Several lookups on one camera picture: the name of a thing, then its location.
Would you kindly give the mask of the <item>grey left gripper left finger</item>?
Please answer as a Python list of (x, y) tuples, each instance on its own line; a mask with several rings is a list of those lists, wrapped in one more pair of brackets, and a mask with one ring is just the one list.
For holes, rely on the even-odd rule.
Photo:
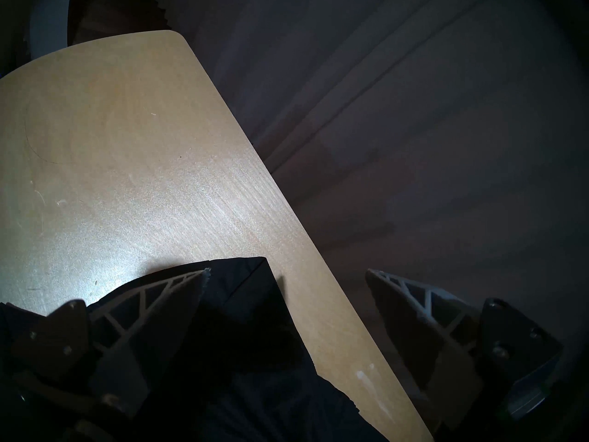
[(10, 304), (12, 419), (133, 419), (180, 350), (209, 268), (169, 268), (43, 316)]

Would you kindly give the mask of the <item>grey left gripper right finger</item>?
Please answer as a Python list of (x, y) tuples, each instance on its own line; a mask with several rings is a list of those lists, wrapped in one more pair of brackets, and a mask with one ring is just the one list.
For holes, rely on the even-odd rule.
[(367, 285), (386, 333), (442, 421), (516, 421), (547, 397), (562, 343), (500, 298), (469, 305), (381, 270)]

